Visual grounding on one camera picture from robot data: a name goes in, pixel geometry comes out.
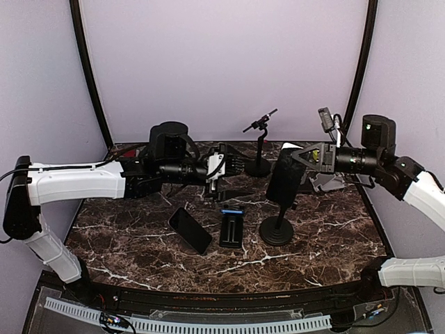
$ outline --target brown marble surface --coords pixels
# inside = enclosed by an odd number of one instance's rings
[[[232,144],[254,157],[256,143]],[[202,152],[208,146],[200,143]],[[265,158],[274,161],[280,147],[265,144]],[[269,179],[242,174],[220,183],[220,190],[256,193],[226,202],[245,205],[242,249],[218,245],[223,203],[204,200],[198,186],[167,198],[169,184],[138,200],[86,200],[66,244],[86,261],[96,282],[193,293],[278,292],[345,283],[358,280],[372,257],[385,254],[353,184],[323,195],[298,194],[297,209],[286,213],[295,230],[293,241],[277,248],[266,245],[259,224],[279,210],[265,198]],[[168,226],[178,207],[213,236],[207,255],[197,255]]]

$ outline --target stand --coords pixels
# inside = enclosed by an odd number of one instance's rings
[[[247,162],[244,167],[245,172],[253,177],[265,177],[270,174],[271,164],[269,161],[261,157],[263,152],[264,139],[267,136],[267,129],[264,128],[264,133],[258,137],[257,141],[257,158],[254,161]]]
[[[291,223],[285,219],[287,208],[280,207],[278,216],[268,217],[259,226],[259,236],[271,246],[283,246],[288,244],[293,237]]]

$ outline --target round black base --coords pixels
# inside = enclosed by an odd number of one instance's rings
[[[268,217],[264,219],[259,226],[259,236],[265,243],[271,246],[283,246],[288,244],[293,237],[293,228],[287,219],[283,218],[281,228],[275,228],[277,218],[278,217],[276,216]]]
[[[257,162],[255,160],[250,161],[244,166],[244,170],[247,175],[253,177],[265,177],[270,174],[271,167],[272,166],[269,161],[261,158],[259,166],[257,166]]]

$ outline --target small mechanical arm on stand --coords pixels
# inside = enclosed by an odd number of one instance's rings
[[[395,155],[396,123],[384,116],[364,116],[362,145],[365,148],[338,148],[331,143],[317,143],[296,150],[292,157],[320,173],[369,175],[398,200],[416,207],[445,231],[444,190],[436,177],[415,160]],[[308,153],[315,157],[314,162],[305,158]],[[363,270],[362,283],[365,284],[363,299],[381,286],[445,288],[445,256],[378,257]]]
[[[40,206],[84,198],[142,198],[161,191],[163,183],[205,186],[207,197],[226,198],[225,192],[218,191],[218,179],[240,174],[241,159],[227,153],[225,144],[201,157],[187,132],[182,123],[162,123],[151,129],[149,143],[137,157],[118,154],[94,164],[46,165],[20,157],[8,188],[3,219],[6,234],[22,240],[78,300],[88,304],[96,293],[85,262],[49,229]],[[193,156],[186,151],[187,144]]]

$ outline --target perforated metal rail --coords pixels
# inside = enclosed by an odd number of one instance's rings
[[[48,310],[66,315],[73,319],[99,326],[100,311],[85,306],[71,304],[47,297],[44,307]],[[149,320],[138,317],[126,317],[137,333],[168,333],[168,334],[295,334],[310,333],[331,328],[330,316],[312,317],[308,319],[267,322],[262,324],[186,324]]]

